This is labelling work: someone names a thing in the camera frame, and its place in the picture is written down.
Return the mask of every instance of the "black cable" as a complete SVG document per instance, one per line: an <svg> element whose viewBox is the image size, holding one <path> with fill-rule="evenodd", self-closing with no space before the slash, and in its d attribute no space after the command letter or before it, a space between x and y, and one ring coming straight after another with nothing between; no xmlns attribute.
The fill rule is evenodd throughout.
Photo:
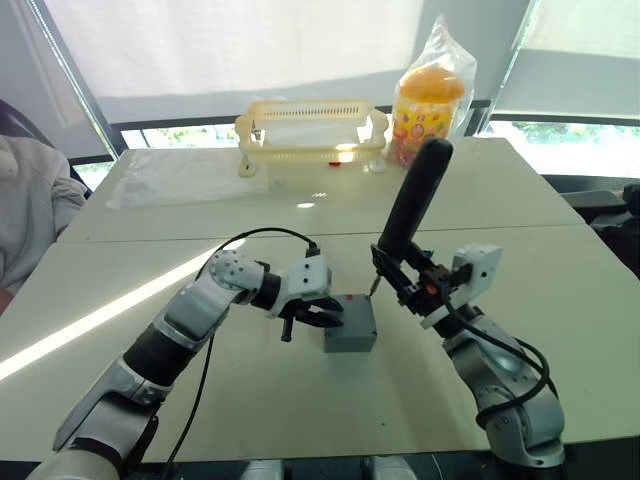
<svg viewBox="0 0 640 480"><path fill-rule="evenodd" d="M235 237L230 238L229 240L227 240L226 242L224 242L222 245L220 245L218 248L216 248L213 253L211 254L211 257L213 257L216 253L218 253L220 250L223 250L226 246L230 245L233 242L237 242L238 240L242 240L243 238L247 238L255 233L262 233L262 232L282 232L282 233L287 233L291 236L297 237L301 240L304 240L305 242L307 242L307 244L309 245L309 250L318 250L318 245L316 244L316 242L314 242L313 240L311 240L309 237L302 235L301 233L295 232L293 230L289 230L287 228L280 228L280 227L263 227L263 228L256 228L254 230L249 230L243 233L240 233L238 235L236 235ZM204 271L204 268L206 267L206 265L209 263L209 261L211 260L211 257L209 257L207 259L207 261L202 265L202 267L200 267L200 270L198 270L198 273L196 274L195 279L197 280L200 275L202 274L202 272ZM173 447L173 450L171 451L171 455L169 455L169 458L167 459L167 462L165 463L162 472L160 473L160 480L167 480L168 475L169 475L169 471L171 470L171 467L173 465L173 461L176 458L176 455L178 454L178 451L180 450L180 447L182 447L182 443L184 442L184 439L187 437L187 434L189 433L189 429L191 428L191 424L193 423L193 419L196 416L196 411L198 410L198 406L200 405L200 398L202 397L202 391L204 390L204 384L207 380L207 371L209 370L209 362L211 360L211 351L213 350L213 337L214 335L211 336L211 338L209 339L209 345L207 347L207 357L204 360L204 368L202 369L202 376L200 377L200 384L198 385L198 392L196 393L196 398L195 401L193 402L193 407L191 407L191 413L189 414L189 418L187 419L187 423L185 424L184 428L182 429L182 433L180 434L180 437L178 438L178 441L176 442L175 446Z"/></svg>
<svg viewBox="0 0 640 480"><path fill-rule="evenodd" d="M521 406L523 403L531 400L538 393L540 393L542 391L542 389L547 385L549 385L549 388L553 392L553 394L556 397L558 396L558 392L556 390L556 387L555 387L555 385L553 384L553 381L550 378L551 372L550 372L550 368L549 368L549 362L547 362L547 359L544 357L544 355L542 355L542 353L540 353L539 350L537 350L532 345L529 345L528 343L526 343L526 342L524 342L524 341L522 341L520 339L517 339L517 338L515 339L523 348L529 350L531 353L533 353L538 358L538 361L540 362L540 365L535 363L533 360L531 360L526 354L524 354L520 350L512 347L511 345L508 345L508 344L504 343L501 340L498 340L495 337L492 337L491 335L483 332L482 330L479 330L479 329L475 328L473 325L470 325L467 322L467 320L460 314L460 312L458 312L453 307L453 305L451 304L451 301L449 300L448 291L443 290L441 297L442 297L442 303L444 303L444 306L446 307L446 309L449 312L449 314L452 317L454 317L456 320L458 320L458 322L460 323L462 328L464 328L465 330L468 330L469 332L473 333L477 337L480 337L483 340L486 340L487 342L489 342L489 343L491 343L491 344L493 344L493 345L495 345L495 346L497 346L499 348L502 348L503 350L509 352L513 356L515 356L518 359L520 359L523 362L525 362L527 365L529 365L531 368L533 368L534 370L536 370L540 374L540 378L538 379L536 384L528 392L526 392L523 395L520 395L519 397L516 397L516 398L514 398L512 400L508 400L506 402L499 403L497 405L492 405L492 406L487 407L484 410L481 410L480 412L478 412L478 415L476 415L476 423L481 428L483 428L483 429L485 428L485 425L486 425L486 422L487 422L487 418L489 416L494 415L495 413L501 412L503 410L507 410L509 408Z"/></svg>

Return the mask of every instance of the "yellow plastic basket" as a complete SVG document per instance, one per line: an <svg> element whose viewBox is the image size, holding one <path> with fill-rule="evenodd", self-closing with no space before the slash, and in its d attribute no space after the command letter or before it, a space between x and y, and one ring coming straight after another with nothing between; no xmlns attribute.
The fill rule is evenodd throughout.
<svg viewBox="0 0 640 480"><path fill-rule="evenodd" d="M365 99L255 102L236 119L240 173L252 175L256 162L373 161L388 126Z"/></svg>

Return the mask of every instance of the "white table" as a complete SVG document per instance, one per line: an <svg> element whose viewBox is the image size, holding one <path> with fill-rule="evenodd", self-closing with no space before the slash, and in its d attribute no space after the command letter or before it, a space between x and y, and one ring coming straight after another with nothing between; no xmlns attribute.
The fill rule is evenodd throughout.
<svg viewBox="0 0 640 480"><path fill-rule="evenodd" d="M464 138L421 230L576 225L582 219L503 139ZM175 150L176 163L192 156L228 155L223 149ZM404 170L363 171L361 163L271 164L269 192L216 202L111 210L105 206L135 151L125 152L63 242L227 238L259 226L306 234L379 232ZM325 194L318 197L314 194ZM315 203L313 208L297 208Z"/></svg>
<svg viewBox="0 0 640 480"><path fill-rule="evenodd" d="M333 268L334 292L369 288L368 245L376 239L317 237ZM423 232L416 241L447 265L467 243L504 247L495 286L478 305L548 358L567 417L565 441L640 432L640 285L588 227ZM82 242L49 250L0 319L0 360L105 305L106 314L123 302L131 308L0 381L0 459L50 455L70 406L186 280L139 303L130 292L149 293L165 272L212 243ZM242 250L277 269L299 258L304 245L260 238ZM251 307L233 308L216 336L198 416L178 458L486 448L471 395L435 332L424 332L384 283L373 301L379 337L369 354L325 354L321 332L304 325L294 327L292 343L282 343L280 321ZM166 459L187 418L203 357L194 359L161 409L147 461Z"/></svg>

